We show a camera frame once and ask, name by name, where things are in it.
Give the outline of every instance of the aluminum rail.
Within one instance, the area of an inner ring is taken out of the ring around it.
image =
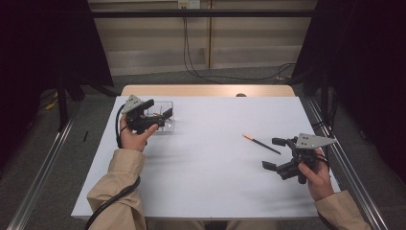
[[[20,230],[24,229],[30,215],[38,201],[45,182],[51,173],[53,165],[56,162],[57,156],[62,149],[62,146],[71,130],[72,124],[79,112],[80,103],[77,103],[73,109],[72,116],[66,124],[65,128],[56,135],[56,139],[51,146],[48,154],[39,169],[36,178],[31,185],[29,191],[25,195],[23,201],[20,203],[17,211],[15,212],[7,230]]]
[[[32,15],[52,17],[140,18],[140,17],[334,17],[339,11],[315,10],[92,10],[36,11]]]
[[[151,10],[102,11],[94,10],[94,18],[124,17],[316,17],[331,16],[331,12],[314,10]]]
[[[322,122],[321,116],[321,109],[320,106],[316,103],[314,99],[308,101],[313,115],[317,119],[318,122]],[[329,126],[322,126],[322,131],[326,137],[328,134],[331,133],[331,129]],[[375,230],[387,230],[389,229],[386,225],[385,221],[381,217],[379,210],[372,200],[370,194],[367,192],[367,189],[362,184],[360,178],[358,177],[357,173],[355,172],[354,167],[352,166],[351,162],[347,158],[346,153],[344,152],[343,148],[341,147],[340,143],[337,140],[336,144],[331,145],[332,151],[337,158],[338,163],[340,164],[341,168],[343,169],[344,174],[346,175],[349,183],[364,210],[364,213],[367,215],[367,218],[370,221],[372,229]]]

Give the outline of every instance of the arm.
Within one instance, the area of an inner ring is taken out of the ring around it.
[[[307,177],[308,190],[316,201],[317,211],[337,229],[350,230],[371,229],[362,219],[358,208],[347,191],[335,194],[328,173],[328,166],[318,161],[316,169],[312,171],[304,163],[299,164],[299,170]]]
[[[157,125],[151,126],[141,135],[125,128],[125,115],[120,120],[123,149],[117,149],[110,161],[108,173],[103,176],[87,195],[92,210],[97,210],[106,200],[132,185],[143,170],[146,156],[142,153],[147,138]],[[138,191],[119,199],[105,209],[93,222],[90,229],[141,229],[146,222]]]

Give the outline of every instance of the gray floor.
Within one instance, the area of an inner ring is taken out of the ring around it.
[[[269,77],[277,71],[278,68],[275,67],[261,67],[198,72],[201,75],[216,74],[250,79],[211,78],[219,83],[273,84],[276,82],[275,78],[253,79]],[[115,87],[112,89],[117,92],[120,92],[127,84],[213,83],[187,72],[121,76],[115,77],[114,82]],[[70,111],[76,106],[79,107],[78,116],[55,161],[52,173],[46,178],[30,217],[27,222],[24,222],[26,229],[80,229],[84,227],[84,221],[71,218],[70,213],[92,163],[104,131],[105,125],[103,124],[107,121],[114,99],[107,98],[85,86],[83,89],[86,92],[86,98],[82,102],[69,101]],[[302,86],[295,85],[294,91],[297,96],[301,97],[310,122],[315,123],[307,105],[308,98],[303,95]],[[28,192],[56,138],[57,127],[57,106],[51,110],[39,109],[33,126],[26,138],[22,140],[20,149],[3,170],[0,181],[0,229],[6,229],[9,226],[18,205]],[[368,139],[361,138],[359,134],[361,129],[340,103],[335,117],[334,131],[389,228],[405,229],[406,187],[404,183],[382,162],[374,145]],[[339,170],[334,157],[331,157],[331,164],[334,173],[341,181],[342,189],[350,189],[349,182],[343,172]],[[282,228],[327,229],[317,218],[283,220]]]

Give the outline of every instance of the power outlet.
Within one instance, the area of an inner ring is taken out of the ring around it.
[[[189,0],[178,0],[178,9],[188,9]]]
[[[190,0],[189,9],[194,9],[194,10],[200,9],[200,0]]]

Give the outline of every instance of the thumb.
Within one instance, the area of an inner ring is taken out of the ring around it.
[[[148,139],[152,134],[158,129],[158,125],[154,124],[151,127],[149,127],[142,135],[144,138]]]

